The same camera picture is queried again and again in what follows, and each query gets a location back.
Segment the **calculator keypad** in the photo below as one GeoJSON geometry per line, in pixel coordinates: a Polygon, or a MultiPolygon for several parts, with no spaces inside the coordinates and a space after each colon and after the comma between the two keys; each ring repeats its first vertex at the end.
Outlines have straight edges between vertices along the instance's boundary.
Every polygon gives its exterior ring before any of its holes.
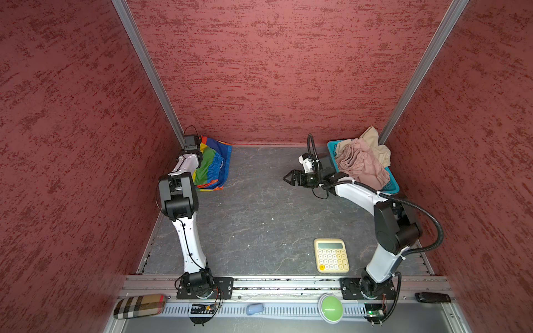
{"type": "Polygon", "coordinates": [[[347,272],[350,270],[344,248],[338,250],[318,249],[317,254],[317,267],[322,273],[347,272]]]}

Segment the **black cable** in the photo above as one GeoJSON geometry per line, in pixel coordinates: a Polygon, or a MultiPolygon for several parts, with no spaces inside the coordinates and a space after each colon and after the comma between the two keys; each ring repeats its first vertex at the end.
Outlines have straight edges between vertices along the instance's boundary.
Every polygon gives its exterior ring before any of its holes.
{"type": "MultiPolygon", "coordinates": [[[[367,189],[367,190],[369,190],[369,191],[371,191],[373,193],[376,193],[376,194],[378,193],[378,191],[376,191],[372,187],[370,187],[370,186],[368,186],[366,184],[360,183],[360,182],[356,182],[356,181],[339,181],[339,182],[333,183],[331,185],[322,185],[321,187],[323,189],[330,189],[330,188],[332,188],[334,186],[341,185],[341,184],[354,184],[354,185],[361,186],[361,187],[363,187],[363,188],[365,188],[365,189],[367,189]]],[[[424,247],[421,247],[421,248],[417,248],[417,249],[409,249],[409,250],[407,250],[407,251],[405,251],[405,252],[403,252],[401,254],[402,257],[406,257],[406,256],[408,256],[410,254],[413,254],[413,253],[421,253],[421,252],[435,250],[436,248],[438,248],[442,244],[442,242],[444,241],[444,230],[442,229],[442,225],[427,210],[425,210],[424,208],[422,208],[419,205],[414,204],[414,203],[412,203],[410,201],[399,199],[399,198],[396,198],[396,197],[393,197],[393,196],[389,196],[389,195],[387,195],[385,193],[382,193],[382,192],[379,193],[379,196],[382,197],[382,198],[391,200],[393,202],[396,202],[398,204],[407,205],[407,206],[410,206],[412,208],[416,208],[416,209],[420,210],[422,213],[424,213],[427,217],[430,218],[431,222],[433,222],[433,224],[435,225],[435,228],[437,228],[437,239],[436,239],[436,241],[433,244],[428,245],[428,246],[424,246],[424,247]]]]}
{"type": "Polygon", "coordinates": [[[156,206],[157,208],[159,208],[159,211],[161,212],[161,214],[163,214],[163,211],[161,210],[161,207],[159,206],[159,203],[157,202],[157,193],[159,193],[158,190],[159,190],[159,184],[156,186],[156,206]]]}
{"type": "Polygon", "coordinates": [[[319,199],[322,199],[322,200],[326,200],[327,198],[329,198],[329,192],[326,191],[326,197],[325,198],[321,198],[319,197],[315,192],[314,192],[314,189],[311,189],[311,192],[313,192],[314,196],[319,198],[319,199]]]}
{"type": "Polygon", "coordinates": [[[199,136],[198,135],[198,130],[196,130],[196,127],[194,125],[190,125],[190,126],[187,126],[187,128],[185,129],[185,131],[183,131],[183,135],[185,135],[185,132],[187,132],[187,130],[189,129],[189,127],[192,127],[195,129],[195,132],[196,132],[196,136],[199,136]]]}
{"type": "Polygon", "coordinates": [[[185,273],[183,273],[179,278],[176,279],[176,281],[174,281],[174,288],[176,288],[176,290],[177,290],[176,282],[180,281],[184,275],[185,273]]]}
{"type": "Polygon", "coordinates": [[[394,275],[398,276],[398,285],[396,286],[396,296],[394,297],[394,302],[392,302],[391,309],[387,311],[387,313],[385,314],[385,317],[382,320],[373,321],[374,323],[378,323],[378,322],[382,323],[385,320],[387,320],[391,316],[394,309],[396,308],[396,304],[398,303],[398,299],[400,298],[401,273],[396,272],[394,275]]]}
{"type": "Polygon", "coordinates": [[[219,305],[216,307],[215,309],[215,313],[213,313],[213,317],[216,315],[216,313],[219,311],[219,309],[222,307],[222,299],[224,298],[224,292],[222,291],[221,288],[219,287],[216,287],[217,290],[220,292],[220,300],[219,300],[219,305]]]}
{"type": "Polygon", "coordinates": [[[187,234],[185,233],[185,223],[181,223],[181,227],[183,228],[183,237],[185,238],[185,245],[187,245],[187,253],[189,254],[189,257],[191,257],[191,260],[192,262],[194,262],[195,265],[197,265],[201,270],[203,270],[204,268],[200,265],[198,265],[195,260],[192,258],[192,254],[191,254],[191,251],[189,250],[189,244],[187,243],[187,234]]]}
{"type": "MultiPolygon", "coordinates": [[[[307,153],[313,157],[313,167],[315,168],[315,170],[317,171],[317,178],[318,178],[318,182],[320,183],[322,181],[322,163],[320,162],[320,159],[318,158],[318,154],[317,154],[317,147],[315,146],[314,144],[314,138],[313,138],[313,135],[311,133],[309,133],[307,135],[307,153]]],[[[313,192],[313,195],[319,199],[322,199],[322,200],[326,200],[327,198],[329,198],[329,192],[326,191],[326,197],[325,198],[322,198],[322,197],[319,197],[315,192],[314,192],[314,189],[311,189],[311,191],[313,192]]]]}
{"type": "Polygon", "coordinates": [[[403,252],[401,254],[403,257],[408,256],[410,254],[414,254],[414,253],[421,253],[421,252],[435,250],[436,248],[438,248],[442,244],[442,242],[444,241],[444,230],[442,229],[442,225],[427,210],[425,210],[424,208],[420,207],[419,205],[414,204],[414,203],[412,203],[410,201],[407,201],[407,200],[398,199],[398,198],[395,198],[395,197],[389,197],[389,196],[386,196],[385,194],[382,194],[382,193],[380,193],[379,196],[383,197],[383,198],[388,198],[389,200],[391,200],[393,202],[396,202],[398,204],[407,205],[407,206],[410,206],[412,208],[416,208],[416,209],[420,210],[422,213],[424,213],[425,215],[427,215],[430,218],[430,220],[435,225],[435,228],[437,228],[437,239],[436,239],[436,241],[433,244],[428,245],[428,246],[424,246],[424,247],[421,247],[421,248],[418,248],[418,249],[408,249],[407,251],[405,251],[405,252],[403,252]]]}

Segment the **clothing pile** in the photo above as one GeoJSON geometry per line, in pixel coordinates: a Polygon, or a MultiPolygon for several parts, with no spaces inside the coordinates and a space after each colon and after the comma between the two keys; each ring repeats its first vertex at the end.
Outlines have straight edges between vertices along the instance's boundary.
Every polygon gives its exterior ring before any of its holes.
{"type": "Polygon", "coordinates": [[[199,191],[222,190],[230,170],[231,145],[202,135],[200,151],[204,158],[192,174],[196,188],[199,191]]]}
{"type": "Polygon", "coordinates": [[[371,126],[358,139],[339,142],[335,161],[339,171],[380,190],[391,180],[385,170],[391,164],[391,151],[384,144],[378,145],[377,140],[377,130],[371,126]]]}

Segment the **red textured wall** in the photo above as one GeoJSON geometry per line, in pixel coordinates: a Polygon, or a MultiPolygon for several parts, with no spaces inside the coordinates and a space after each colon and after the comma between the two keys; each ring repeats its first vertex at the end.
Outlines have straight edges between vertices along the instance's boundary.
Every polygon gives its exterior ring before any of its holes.
{"type": "Polygon", "coordinates": [[[0,4],[0,331],[99,332],[177,141],[109,0],[0,4]]]}
{"type": "Polygon", "coordinates": [[[381,129],[450,0],[130,0],[182,125],[230,143],[381,129]]]}
{"type": "Polygon", "coordinates": [[[387,142],[442,219],[429,256],[475,332],[533,331],[532,18],[530,0],[471,0],[387,142]]]}

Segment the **wire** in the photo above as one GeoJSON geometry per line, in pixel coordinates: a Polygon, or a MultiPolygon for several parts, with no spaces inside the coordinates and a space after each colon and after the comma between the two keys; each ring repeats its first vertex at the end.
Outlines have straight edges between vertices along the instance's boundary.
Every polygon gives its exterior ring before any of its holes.
{"type": "Polygon", "coordinates": [[[215,288],[216,288],[216,297],[215,297],[215,303],[214,304],[216,306],[216,300],[219,298],[219,288],[218,288],[218,286],[215,286],[215,288]]]}
{"type": "Polygon", "coordinates": [[[189,254],[189,257],[191,257],[192,262],[194,262],[195,265],[197,265],[201,270],[204,269],[204,267],[198,265],[195,260],[192,258],[191,251],[189,250],[189,243],[187,243],[187,234],[185,233],[185,223],[181,222],[181,227],[183,228],[183,237],[185,238],[185,245],[187,245],[187,253],[189,254]]]}
{"type": "MultiPolygon", "coordinates": [[[[322,181],[322,163],[320,162],[320,159],[318,158],[317,154],[317,147],[314,145],[314,138],[311,133],[307,135],[307,153],[313,157],[313,167],[315,168],[317,172],[318,182],[320,183],[322,181]]],[[[322,198],[319,197],[315,192],[314,189],[311,189],[313,192],[313,195],[319,199],[326,200],[329,198],[329,192],[326,191],[326,197],[322,198]]]]}
{"type": "Polygon", "coordinates": [[[319,198],[319,199],[323,199],[323,200],[326,200],[327,198],[329,198],[329,192],[326,191],[326,197],[325,198],[321,198],[319,197],[315,192],[314,192],[314,189],[311,189],[311,191],[313,192],[314,196],[319,198]]]}
{"type": "Polygon", "coordinates": [[[161,210],[161,207],[159,206],[159,203],[157,202],[157,193],[159,193],[158,189],[159,189],[159,184],[157,184],[157,186],[156,186],[156,206],[159,209],[159,211],[161,212],[161,214],[165,215],[163,213],[163,211],[161,210]]]}
{"type": "Polygon", "coordinates": [[[183,273],[179,278],[176,279],[176,281],[174,281],[174,288],[176,288],[176,290],[177,290],[176,282],[180,281],[184,275],[185,273],[183,273]]]}
{"type": "Polygon", "coordinates": [[[381,322],[384,322],[385,320],[387,320],[391,316],[392,312],[396,308],[396,304],[398,303],[398,298],[400,298],[401,273],[400,272],[396,272],[394,275],[398,276],[398,285],[396,286],[396,296],[394,297],[394,302],[392,302],[392,306],[391,306],[390,311],[387,311],[387,314],[385,315],[385,318],[383,318],[383,320],[381,320],[381,322]]]}
{"type": "Polygon", "coordinates": [[[336,182],[336,183],[333,183],[333,184],[330,184],[330,185],[322,184],[321,187],[323,189],[330,189],[330,188],[332,188],[334,186],[342,185],[342,184],[354,184],[354,185],[361,186],[361,187],[363,187],[363,188],[365,188],[365,189],[367,189],[367,190],[379,195],[382,198],[391,200],[391,201],[396,202],[398,204],[403,204],[403,205],[410,206],[412,208],[416,208],[416,209],[420,210],[422,213],[424,213],[427,217],[430,218],[431,222],[433,222],[433,224],[435,225],[435,228],[437,228],[437,239],[436,239],[436,241],[433,242],[433,244],[428,245],[428,246],[424,246],[424,247],[417,248],[417,249],[408,249],[407,251],[405,251],[405,252],[403,252],[401,254],[402,257],[406,257],[406,256],[408,256],[410,254],[413,254],[413,253],[421,253],[421,252],[435,250],[444,241],[444,230],[442,229],[442,225],[440,224],[440,222],[433,215],[431,215],[427,210],[425,210],[424,208],[420,207],[417,204],[414,204],[414,203],[412,203],[410,201],[407,201],[407,200],[403,200],[403,199],[399,199],[399,198],[387,195],[387,194],[382,193],[382,192],[378,192],[377,190],[373,189],[372,187],[370,187],[370,186],[368,186],[366,184],[360,183],[360,182],[356,182],[356,181],[339,181],[339,182],[336,182]]]}
{"type": "Polygon", "coordinates": [[[185,132],[187,132],[187,130],[188,130],[190,127],[194,128],[194,129],[195,129],[195,132],[196,132],[196,136],[199,136],[199,135],[198,135],[198,131],[196,130],[196,127],[195,127],[194,125],[187,126],[187,128],[185,129],[185,131],[183,131],[183,135],[185,135],[185,132]]]}
{"type": "Polygon", "coordinates": [[[385,294],[381,296],[381,310],[383,310],[383,313],[387,313],[387,296],[385,294]]]}
{"type": "Polygon", "coordinates": [[[180,168],[181,168],[181,166],[183,165],[184,162],[185,162],[185,159],[182,159],[180,165],[176,167],[176,171],[179,171],[179,170],[180,170],[180,168]]]}
{"type": "Polygon", "coordinates": [[[216,308],[216,311],[218,311],[222,307],[222,303],[224,301],[224,291],[220,289],[220,293],[222,294],[222,297],[220,297],[219,306],[216,308]]]}

